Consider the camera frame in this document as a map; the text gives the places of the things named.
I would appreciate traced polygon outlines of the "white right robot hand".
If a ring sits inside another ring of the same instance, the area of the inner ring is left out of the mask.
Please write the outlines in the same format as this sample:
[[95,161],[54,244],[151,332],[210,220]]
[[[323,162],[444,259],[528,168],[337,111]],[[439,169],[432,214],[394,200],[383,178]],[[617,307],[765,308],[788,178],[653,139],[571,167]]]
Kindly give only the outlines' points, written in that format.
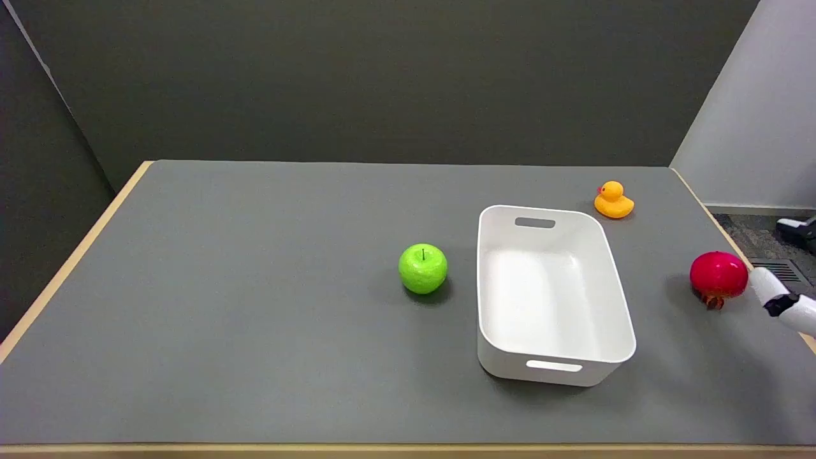
[[815,300],[788,290],[781,280],[764,267],[753,268],[748,285],[764,311],[788,328],[815,337]]

